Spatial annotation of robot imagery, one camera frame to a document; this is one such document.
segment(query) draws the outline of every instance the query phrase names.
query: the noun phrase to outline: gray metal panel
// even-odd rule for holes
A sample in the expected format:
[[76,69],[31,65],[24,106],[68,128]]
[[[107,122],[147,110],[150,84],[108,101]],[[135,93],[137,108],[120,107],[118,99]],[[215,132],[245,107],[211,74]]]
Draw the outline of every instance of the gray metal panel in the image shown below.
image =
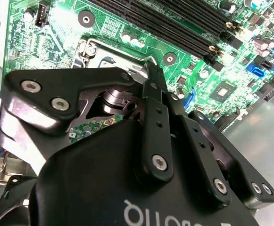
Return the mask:
[[[274,188],[274,98],[259,101],[241,123],[225,135]],[[274,204],[256,213],[260,226],[274,226]]]

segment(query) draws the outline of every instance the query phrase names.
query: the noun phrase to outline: green circuit board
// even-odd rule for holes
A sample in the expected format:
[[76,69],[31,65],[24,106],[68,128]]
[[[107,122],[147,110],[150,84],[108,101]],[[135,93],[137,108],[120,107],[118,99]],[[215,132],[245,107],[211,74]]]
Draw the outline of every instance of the green circuit board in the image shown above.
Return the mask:
[[[207,40],[216,41],[210,34],[187,24],[179,16],[169,13],[154,0],[140,1],[192,28]],[[247,64],[243,63],[244,60],[251,62],[258,54],[255,43],[247,40],[244,33],[236,36],[243,41],[243,45],[238,50],[217,41],[223,51],[223,57],[218,61],[224,65],[224,68],[218,72],[188,52],[157,38],[87,0],[51,0],[47,2],[50,5],[48,23],[40,28],[35,26],[34,22],[29,23],[23,18],[27,8],[34,8],[37,11],[39,1],[9,0],[4,75],[13,70],[71,68],[79,40],[82,37],[94,38],[135,57],[153,57],[157,64],[163,68],[170,91],[176,92],[176,88],[180,86],[185,95],[188,95],[192,92],[192,88],[195,89],[196,97],[190,103],[187,111],[200,110],[212,122],[215,122],[221,115],[232,114],[237,108],[243,109],[242,113],[246,114],[250,106],[259,99],[256,92],[274,77],[274,72],[268,70],[265,71],[266,75],[262,79],[245,70]],[[220,0],[206,0],[206,2],[217,8]],[[257,9],[246,7],[244,0],[232,0],[231,2],[237,5],[237,9],[230,17],[241,23],[243,29],[247,30],[251,26],[249,22],[251,15],[253,13],[263,15],[273,1],[263,0],[261,7]],[[78,23],[78,14],[82,10],[93,13],[96,22],[92,28],[82,27]],[[260,29],[260,35],[274,39],[274,9],[272,9],[271,15],[266,18],[262,16],[262,18],[264,22],[260,26],[256,25]],[[270,23],[273,23],[272,28],[268,27]],[[128,32],[130,36],[135,36],[138,43],[142,45],[124,43],[120,37],[123,31]],[[163,57],[167,53],[175,53],[177,56],[175,64],[167,66],[164,63]],[[270,54],[267,60],[274,65],[274,54]],[[201,77],[203,72],[208,73],[208,77],[203,79]],[[187,80],[184,84],[178,84],[180,76],[186,77]],[[234,90],[222,103],[211,98],[211,95],[224,81],[234,87]],[[104,121],[101,121],[100,126],[92,124],[91,127],[101,128],[103,123]],[[83,134],[85,127],[86,125],[82,125],[71,131]]]

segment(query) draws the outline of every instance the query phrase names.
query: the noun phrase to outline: black ram slot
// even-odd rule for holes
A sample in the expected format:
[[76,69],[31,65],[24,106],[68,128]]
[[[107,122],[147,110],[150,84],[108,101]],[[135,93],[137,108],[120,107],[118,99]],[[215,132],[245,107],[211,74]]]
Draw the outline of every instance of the black ram slot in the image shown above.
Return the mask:
[[182,0],[182,2],[188,6],[193,12],[197,12],[201,15],[203,15],[206,19],[210,20],[214,24],[223,27],[226,29],[226,23],[229,21],[223,21],[222,19],[218,18],[214,14],[210,13],[206,8],[199,6],[197,3],[194,3],[193,1],[190,0]]
[[207,14],[211,14],[218,19],[222,20],[224,23],[227,23],[230,21],[230,19],[224,15],[222,12],[218,11],[217,9],[213,8],[211,5],[209,5],[207,2],[203,0],[183,0],[185,2],[193,2],[196,5],[201,6],[203,9],[207,11]]
[[185,10],[182,10],[180,7],[178,7],[176,4],[174,4],[172,1],[166,1],[166,0],[156,0],[159,2],[162,6],[170,9],[174,13],[176,13],[178,16],[182,17],[184,20],[196,25],[200,29],[211,33],[212,35],[219,37],[220,33],[222,32],[222,29],[219,27],[215,27],[211,25],[211,23],[208,21],[208,23],[202,22],[200,19],[196,18],[192,11],[186,12]]
[[204,55],[207,54],[207,52],[203,51],[202,49],[194,46],[193,44],[186,43],[185,40],[181,39],[180,37],[173,36],[172,33],[169,31],[157,27],[156,25],[149,26],[149,24],[152,25],[152,23],[136,14],[133,14],[132,12],[128,11],[126,8],[119,6],[116,3],[113,3],[111,1],[106,1],[106,0],[89,0],[90,2],[110,11],[115,13],[117,16],[122,17],[123,19],[127,20],[130,23],[135,24],[136,26],[152,33],[153,35],[156,35],[157,37],[160,37],[180,48],[183,50],[191,53],[192,55],[203,59]]
[[177,23],[169,17],[159,13],[153,12],[152,9],[149,9],[146,5],[138,1],[131,2],[131,10],[139,13],[140,15],[144,15],[146,18],[155,22],[157,25],[160,25],[170,32],[179,35],[180,37],[188,40],[189,42],[195,44],[196,46],[202,48],[203,50],[208,50],[209,46],[213,46],[213,44],[204,39],[202,36],[196,34],[195,32],[187,29],[183,25]]

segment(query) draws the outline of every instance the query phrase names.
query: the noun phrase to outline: motherboard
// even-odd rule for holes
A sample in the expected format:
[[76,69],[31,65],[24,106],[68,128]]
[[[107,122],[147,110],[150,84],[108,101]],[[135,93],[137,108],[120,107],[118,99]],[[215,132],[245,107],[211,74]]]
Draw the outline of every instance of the motherboard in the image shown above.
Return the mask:
[[[274,97],[274,0],[9,0],[3,74],[152,61],[220,131]],[[76,142],[119,120],[72,128]]]

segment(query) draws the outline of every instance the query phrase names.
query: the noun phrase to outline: screw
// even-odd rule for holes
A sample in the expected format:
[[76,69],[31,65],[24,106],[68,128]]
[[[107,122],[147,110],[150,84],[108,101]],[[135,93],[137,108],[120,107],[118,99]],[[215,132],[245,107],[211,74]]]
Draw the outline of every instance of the screw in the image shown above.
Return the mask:
[[174,100],[178,100],[179,98],[175,95],[175,94],[171,94],[171,97],[174,99]]
[[59,111],[66,111],[70,108],[69,103],[62,98],[55,98],[51,101],[52,107]]
[[268,194],[272,194],[271,189],[267,185],[263,184],[263,188]]
[[30,93],[38,93],[42,89],[40,84],[31,80],[23,81],[21,86],[25,91]]
[[226,188],[225,184],[220,179],[215,179],[214,185],[220,193],[227,194],[227,188]]
[[167,169],[166,160],[160,155],[156,154],[152,157],[152,164],[160,171],[165,171]]
[[88,48],[86,49],[86,54],[90,57],[96,55],[97,53],[97,46],[96,45],[89,45]]
[[157,89],[157,85],[155,83],[151,82],[150,85],[152,86],[152,88]]
[[200,113],[197,113],[197,116],[198,116],[199,119],[204,120],[203,115],[201,115]]
[[129,81],[129,77],[126,73],[121,73],[121,77],[124,78],[125,80]]
[[260,187],[257,184],[255,184],[253,182],[252,186],[253,186],[253,188],[254,188],[254,190],[256,191],[257,194],[262,194],[262,190],[260,189]]

